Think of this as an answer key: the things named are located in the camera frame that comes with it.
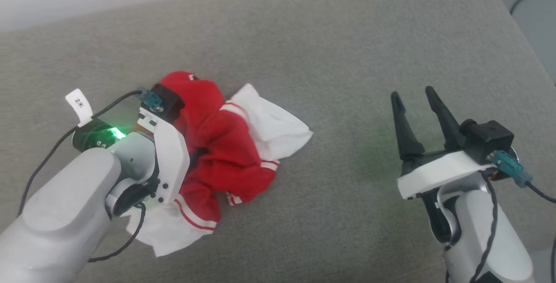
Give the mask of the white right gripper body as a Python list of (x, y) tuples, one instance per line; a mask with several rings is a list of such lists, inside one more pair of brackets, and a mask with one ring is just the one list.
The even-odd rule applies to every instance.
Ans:
[(466, 152), (457, 151), (418, 166), (415, 170), (399, 177), (397, 187), (401, 197), (408, 200), (417, 194), (428, 192), (487, 168), (492, 168), (492, 164), (479, 164)]

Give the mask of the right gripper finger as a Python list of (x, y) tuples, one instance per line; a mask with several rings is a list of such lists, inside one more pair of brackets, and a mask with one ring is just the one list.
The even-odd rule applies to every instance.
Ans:
[(460, 150), (465, 142), (465, 137), (460, 133), (460, 124), (453, 117), (451, 111), (441, 100), (432, 86), (425, 88), (425, 94), (431, 110), (437, 115), (445, 143), (446, 151)]
[(400, 159), (407, 161), (413, 157), (422, 156), (425, 148), (415, 137), (406, 119), (406, 108), (396, 91), (391, 93), (391, 105)]

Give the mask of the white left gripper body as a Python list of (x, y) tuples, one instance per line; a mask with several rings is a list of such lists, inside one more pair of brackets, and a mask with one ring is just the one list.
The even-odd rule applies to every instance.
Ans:
[(153, 133), (159, 166), (159, 203), (171, 204), (177, 198), (189, 169), (189, 152), (184, 136), (171, 124), (141, 107), (138, 124)]

